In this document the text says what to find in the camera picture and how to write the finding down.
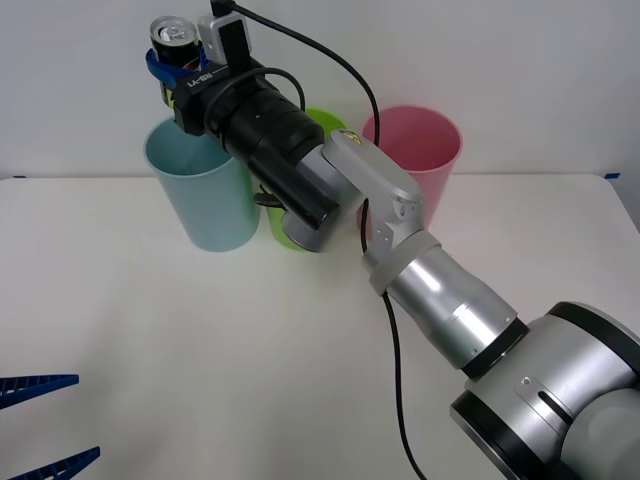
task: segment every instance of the black ring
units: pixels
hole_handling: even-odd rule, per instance
[[[472,380],[484,375],[505,352],[508,352],[527,333],[529,333],[529,327],[516,318],[493,343],[462,367],[462,371]]]
[[[458,412],[518,478],[547,478],[548,470],[544,462],[473,393],[464,392],[451,408]]]
[[[561,318],[581,328],[607,346],[636,375],[640,376],[640,345],[606,318],[587,308],[569,302],[558,303],[549,310],[548,315]]]

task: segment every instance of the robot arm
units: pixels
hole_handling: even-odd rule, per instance
[[[507,478],[640,478],[640,339],[570,303],[526,326],[424,230],[411,177],[353,132],[324,142],[322,128],[263,75],[247,77],[262,66],[244,18],[228,2],[213,10],[199,22],[208,60],[201,55],[197,71],[179,67],[198,46],[187,41],[195,27],[169,17],[152,25],[147,63],[176,123],[244,162],[285,206],[285,233],[307,250],[326,249],[370,200],[371,285],[467,374],[451,415]]]

